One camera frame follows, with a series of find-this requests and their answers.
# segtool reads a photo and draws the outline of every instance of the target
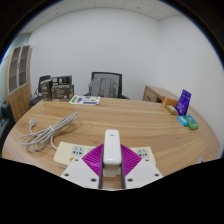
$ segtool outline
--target green object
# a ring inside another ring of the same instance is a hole
[[[194,130],[199,127],[198,122],[193,118],[192,115],[186,115],[184,118],[187,121],[187,126],[189,129]]]
[[[77,97],[74,97],[74,99],[72,100],[72,103],[74,103],[76,99],[77,99]]]

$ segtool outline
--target curved desk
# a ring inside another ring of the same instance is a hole
[[[104,143],[106,129],[117,129],[120,142],[126,147],[150,146],[160,172],[167,176],[189,165],[198,158],[214,160],[219,150],[218,140],[206,121],[194,111],[199,122],[197,130],[182,126],[177,116],[171,115],[160,103],[125,99],[101,98],[99,105],[71,105],[67,102],[41,101],[32,107],[9,133],[2,157],[37,166],[60,176],[64,171],[54,161],[55,149],[49,143],[41,152],[32,152],[19,144],[20,136],[29,134],[29,120],[36,119],[33,132],[75,112],[82,115],[54,138],[56,146],[61,141],[98,146]],[[103,189],[121,189],[120,176],[105,178]]]

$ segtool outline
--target purple device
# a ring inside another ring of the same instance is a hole
[[[99,189],[103,186],[103,146],[99,145],[82,157],[82,160],[99,176]]]
[[[125,177],[131,172],[142,158],[128,147],[121,145],[121,187],[125,189]]]

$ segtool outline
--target small box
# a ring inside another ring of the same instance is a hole
[[[167,109],[171,114],[178,114],[177,110],[176,110],[172,105],[166,105],[166,109]]]
[[[74,85],[52,86],[52,100],[69,102],[74,96]]]
[[[165,96],[163,96],[163,100],[162,100],[162,105],[165,107],[166,105],[170,105],[170,106],[173,106],[175,107],[178,103],[178,100],[174,100],[174,99],[171,99],[171,98],[167,98]]]
[[[41,94],[44,101],[51,101],[51,88],[52,88],[52,80],[47,79],[40,82]]]
[[[72,76],[59,76],[52,78],[52,86],[72,85]]]

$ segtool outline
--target white cable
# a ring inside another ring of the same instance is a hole
[[[39,131],[37,133],[32,132],[32,127],[35,125],[35,120],[31,119],[30,120],[30,132],[31,134],[28,135],[23,135],[22,137],[19,138],[19,143],[21,145],[24,145],[25,147],[29,147],[32,145],[33,149],[35,151],[41,150],[47,143],[48,140],[50,139],[51,145],[57,150],[57,147],[53,143],[53,137],[54,134],[58,131],[60,131],[62,128],[64,128],[66,125],[70,124],[72,121],[76,120],[81,116],[81,113],[74,113],[71,114],[67,117],[64,117],[62,120],[60,120],[58,123],[54,124],[53,126],[49,126],[48,128]],[[30,136],[25,142],[21,142],[20,140],[22,138]]]

